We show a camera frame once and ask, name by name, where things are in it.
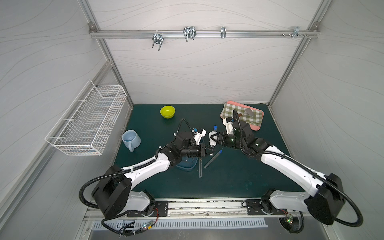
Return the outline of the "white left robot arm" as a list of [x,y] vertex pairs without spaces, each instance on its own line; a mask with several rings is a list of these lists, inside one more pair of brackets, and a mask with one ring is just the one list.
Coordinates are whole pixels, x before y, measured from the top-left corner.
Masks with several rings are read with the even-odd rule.
[[81,203],[99,209],[106,219],[131,211],[151,216],[156,200],[148,192],[133,189],[152,176],[177,166],[183,158],[203,158],[212,153],[214,149],[201,142],[206,134],[202,128],[176,131],[174,139],[159,147],[153,157],[128,167],[111,166],[104,175],[89,180],[80,188]]

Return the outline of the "uncapped clear test tube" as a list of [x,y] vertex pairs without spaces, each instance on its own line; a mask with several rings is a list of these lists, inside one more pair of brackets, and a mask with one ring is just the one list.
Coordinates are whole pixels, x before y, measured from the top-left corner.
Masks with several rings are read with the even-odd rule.
[[202,178],[202,173],[203,173],[203,159],[199,158],[199,179]]

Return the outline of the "test tube with blue cap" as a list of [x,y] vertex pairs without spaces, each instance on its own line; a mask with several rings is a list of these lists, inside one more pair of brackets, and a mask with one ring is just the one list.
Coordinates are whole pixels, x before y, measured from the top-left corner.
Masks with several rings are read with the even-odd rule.
[[218,156],[222,153],[223,151],[220,150],[218,153],[216,153],[205,165],[204,168],[206,169],[212,162],[218,158]]

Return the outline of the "blue translucent plastic container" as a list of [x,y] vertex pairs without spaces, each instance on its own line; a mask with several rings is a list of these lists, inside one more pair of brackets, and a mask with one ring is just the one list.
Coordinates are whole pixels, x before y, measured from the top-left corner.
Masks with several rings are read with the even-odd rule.
[[196,157],[182,157],[181,161],[175,165],[175,168],[185,172],[191,172],[197,165],[197,162],[198,158]]

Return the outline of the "yellow-green plastic bowl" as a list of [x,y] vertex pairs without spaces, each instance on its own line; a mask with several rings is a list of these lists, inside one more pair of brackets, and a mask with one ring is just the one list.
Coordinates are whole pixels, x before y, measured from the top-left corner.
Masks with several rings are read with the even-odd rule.
[[176,113],[176,109],[173,106],[164,106],[160,110],[160,114],[165,119],[171,119]]

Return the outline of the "light blue ribbed mug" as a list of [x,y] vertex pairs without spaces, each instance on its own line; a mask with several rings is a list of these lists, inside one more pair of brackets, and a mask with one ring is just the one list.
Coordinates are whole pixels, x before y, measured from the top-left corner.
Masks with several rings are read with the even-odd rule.
[[122,141],[127,149],[132,153],[136,148],[138,148],[142,142],[138,133],[134,130],[128,130],[123,133]]

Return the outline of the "metal clamp hook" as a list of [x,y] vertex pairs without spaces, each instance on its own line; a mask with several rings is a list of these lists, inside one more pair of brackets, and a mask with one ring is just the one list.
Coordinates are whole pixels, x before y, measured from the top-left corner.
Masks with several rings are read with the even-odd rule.
[[183,35],[184,35],[186,42],[188,42],[189,39],[194,40],[196,35],[197,35],[196,28],[192,27],[192,26],[184,28],[183,29]]

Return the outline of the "metal U-bolt hook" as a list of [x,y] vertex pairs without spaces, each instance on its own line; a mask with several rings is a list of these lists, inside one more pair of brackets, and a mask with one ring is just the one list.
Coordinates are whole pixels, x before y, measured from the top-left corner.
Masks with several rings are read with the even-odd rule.
[[152,48],[154,48],[155,45],[158,45],[158,51],[160,51],[162,44],[164,42],[163,35],[161,35],[159,33],[155,33],[155,34],[153,34],[152,40],[153,40]]

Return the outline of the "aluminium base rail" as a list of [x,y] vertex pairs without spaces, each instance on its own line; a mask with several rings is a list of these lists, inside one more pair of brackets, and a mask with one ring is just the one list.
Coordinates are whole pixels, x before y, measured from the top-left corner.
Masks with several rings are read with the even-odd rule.
[[261,211],[260,198],[176,198],[157,199],[154,207],[162,219],[284,217],[284,212],[299,216],[298,211],[284,208],[266,215]]

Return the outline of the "aluminium top rail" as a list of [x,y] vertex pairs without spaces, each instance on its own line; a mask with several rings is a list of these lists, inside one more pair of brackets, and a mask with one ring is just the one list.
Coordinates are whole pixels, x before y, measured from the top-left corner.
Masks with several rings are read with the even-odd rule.
[[[225,39],[261,39],[261,38],[284,38],[282,34],[290,34],[293,30],[229,30]],[[195,39],[221,39],[221,30],[196,30]],[[321,32],[300,30],[308,34],[308,38],[317,38]],[[151,39],[153,34],[159,33],[164,39],[183,39],[182,30],[164,31],[96,31],[90,33],[93,39]]]

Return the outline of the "metal bracket hook right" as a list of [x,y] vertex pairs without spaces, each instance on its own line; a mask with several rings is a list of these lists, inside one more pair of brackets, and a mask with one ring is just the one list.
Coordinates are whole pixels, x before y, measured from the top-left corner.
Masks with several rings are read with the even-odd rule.
[[290,38],[290,39],[295,39],[295,38],[307,38],[309,35],[308,34],[303,34],[300,32],[300,27],[295,27],[292,33],[286,35],[282,34],[284,38]]

